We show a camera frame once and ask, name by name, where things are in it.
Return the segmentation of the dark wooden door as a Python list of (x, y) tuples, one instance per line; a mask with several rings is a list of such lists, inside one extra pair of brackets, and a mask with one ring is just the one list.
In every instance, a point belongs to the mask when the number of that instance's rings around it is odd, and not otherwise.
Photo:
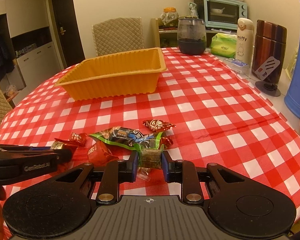
[(67, 67), (85, 59), (73, 0), (51, 0), (62, 54)]

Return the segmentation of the clear candy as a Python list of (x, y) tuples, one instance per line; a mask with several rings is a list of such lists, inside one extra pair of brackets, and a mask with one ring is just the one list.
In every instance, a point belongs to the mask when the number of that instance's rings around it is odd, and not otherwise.
[(151, 168), (139, 167), (137, 171), (137, 177), (143, 181), (150, 181)]

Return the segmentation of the red long snack packet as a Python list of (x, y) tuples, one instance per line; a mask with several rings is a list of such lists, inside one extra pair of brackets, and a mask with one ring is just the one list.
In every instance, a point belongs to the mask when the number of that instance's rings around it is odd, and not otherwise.
[(50, 146), (51, 150), (70, 150), (74, 153), (78, 147), (85, 147), (87, 142), (86, 133), (71, 133), (69, 139), (55, 138), (55, 141)]

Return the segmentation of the wooden shelf unit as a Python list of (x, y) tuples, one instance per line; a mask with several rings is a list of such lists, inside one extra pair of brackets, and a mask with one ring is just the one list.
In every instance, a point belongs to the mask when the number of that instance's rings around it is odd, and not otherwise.
[[(178, 27), (176, 28), (164, 27), (160, 18), (152, 19), (151, 24), (153, 27), (154, 44), (156, 47), (170, 48), (170, 47), (178, 46), (178, 41), (177, 41)], [(209, 48), (212, 37), (217, 33), (236, 35), (236, 32), (231, 30), (206, 29), (206, 48)]]

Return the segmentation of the blue white small box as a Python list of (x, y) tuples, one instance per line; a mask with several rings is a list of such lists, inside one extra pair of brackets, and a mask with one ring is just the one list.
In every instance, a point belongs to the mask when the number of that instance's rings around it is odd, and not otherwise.
[(237, 59), (229, 59), (226, 58), (223, 62), (233, 71), (237, 72), (238, 74), (245, 74), (249, 70), (249, 65), (237, 60)]

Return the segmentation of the orange lid snack jar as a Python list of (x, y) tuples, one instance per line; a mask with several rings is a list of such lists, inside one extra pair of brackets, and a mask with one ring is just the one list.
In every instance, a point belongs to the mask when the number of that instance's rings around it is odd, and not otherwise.
[(164, 27), (176, 28), (178, 26), (179, 14), (174, 7), (164, 8), (160, 18)]

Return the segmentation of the brown metallic thermos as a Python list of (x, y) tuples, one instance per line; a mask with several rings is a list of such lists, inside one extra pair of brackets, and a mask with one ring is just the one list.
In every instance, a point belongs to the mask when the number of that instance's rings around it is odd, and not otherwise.
[(287, 28), (264, 20), (257, 20), (255, 48), (252, 64), (252, 73), (269, 57), (280, 60), (281, 66), (286, 52)]

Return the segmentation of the dark red candy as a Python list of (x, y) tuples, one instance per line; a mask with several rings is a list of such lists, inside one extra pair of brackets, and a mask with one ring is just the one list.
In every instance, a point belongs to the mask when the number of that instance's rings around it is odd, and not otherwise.
[(153, 132), (163, 132), (175, 128), (175, 124), (159, 119), (144, 120), (142, 124)]

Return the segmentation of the light blue toaster oven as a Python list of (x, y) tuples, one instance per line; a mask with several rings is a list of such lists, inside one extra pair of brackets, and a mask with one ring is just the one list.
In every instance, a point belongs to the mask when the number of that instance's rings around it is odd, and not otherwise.
[(239, 18), (248, 17), (247, 3), (236, 0), (193, 0), (207, 28), (237, 30)]

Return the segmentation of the grey phone stand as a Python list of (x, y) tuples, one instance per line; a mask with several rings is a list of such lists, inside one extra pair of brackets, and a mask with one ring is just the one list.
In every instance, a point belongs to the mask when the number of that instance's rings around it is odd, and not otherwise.
[(258, 67), (255, 74), (260, 79), (255, 83), (255, 86), (264, 94), (278, 97), (281, 95), (277, 84), (281, 75), (281, 62), (275, 57), (271, 56), (262, 65)]

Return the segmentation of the white miffy bottle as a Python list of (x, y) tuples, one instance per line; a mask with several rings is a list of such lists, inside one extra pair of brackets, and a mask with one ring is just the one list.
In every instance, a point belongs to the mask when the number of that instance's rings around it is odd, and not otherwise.
[(247, 18), (237, 21), (237, 42), (235, 58), (249, 66), (253, 54), (254, 24)]

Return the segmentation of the quilted beige chair back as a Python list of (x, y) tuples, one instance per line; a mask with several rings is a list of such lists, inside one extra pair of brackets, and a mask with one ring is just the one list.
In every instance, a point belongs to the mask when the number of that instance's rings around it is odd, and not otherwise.
[(145, 47), (142, 19), (114, 18), (92, 26), (96, 55), (103, 56)]

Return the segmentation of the green candy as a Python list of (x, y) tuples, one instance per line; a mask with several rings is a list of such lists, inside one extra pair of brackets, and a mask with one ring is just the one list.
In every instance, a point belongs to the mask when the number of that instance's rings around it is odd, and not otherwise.
[(145, 139), (133, 146), (138, 153), (139, 167), (161, 169), (161, 155), (165, 148), (161, 138)]

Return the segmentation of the green edged snack bag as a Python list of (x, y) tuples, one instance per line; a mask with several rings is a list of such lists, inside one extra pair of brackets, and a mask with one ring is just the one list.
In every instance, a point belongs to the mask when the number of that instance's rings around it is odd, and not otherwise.
[(107, 145), (136, 150), (139, 147), (159, 149), (164, 135), (164, 132), (142, 134), (138, 129), (115, 126), (90, 134), (89, 137), (95, 141), (102, 141)]

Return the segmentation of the red square snack packet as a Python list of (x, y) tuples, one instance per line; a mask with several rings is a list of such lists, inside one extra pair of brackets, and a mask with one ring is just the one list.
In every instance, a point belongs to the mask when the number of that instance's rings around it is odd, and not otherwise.
[(111, 153), (105, 143), (100, 140), (94, 143), (88, 150), (88, 160), (94, 166), (106, 166), (107, 163), (118, 159), (117, 156)]

